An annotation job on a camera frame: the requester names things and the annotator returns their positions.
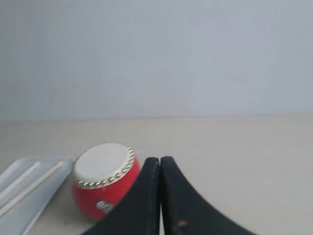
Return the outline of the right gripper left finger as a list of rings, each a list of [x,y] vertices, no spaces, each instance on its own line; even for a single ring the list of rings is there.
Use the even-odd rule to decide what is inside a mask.
[[[158,235],[160,226],[159,159],[147,158],[122,200],[84,235]]]

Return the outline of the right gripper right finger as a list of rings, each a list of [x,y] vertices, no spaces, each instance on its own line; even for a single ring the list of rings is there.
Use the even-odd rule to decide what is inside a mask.
[[[173,157],[160,159],[160,203],[166,235],[252,235],[209,204]]]

